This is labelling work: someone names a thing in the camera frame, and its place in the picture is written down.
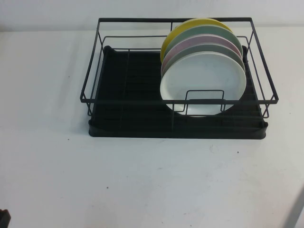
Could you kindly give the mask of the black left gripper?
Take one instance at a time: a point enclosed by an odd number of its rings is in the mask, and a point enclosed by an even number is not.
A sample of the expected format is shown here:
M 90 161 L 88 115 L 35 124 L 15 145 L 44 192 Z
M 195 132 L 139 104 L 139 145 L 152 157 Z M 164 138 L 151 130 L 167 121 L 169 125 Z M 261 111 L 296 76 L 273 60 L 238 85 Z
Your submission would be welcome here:
M 8 228 L 11 220 L 10 213 L 7 209 L 0 210 L 0 228 Z

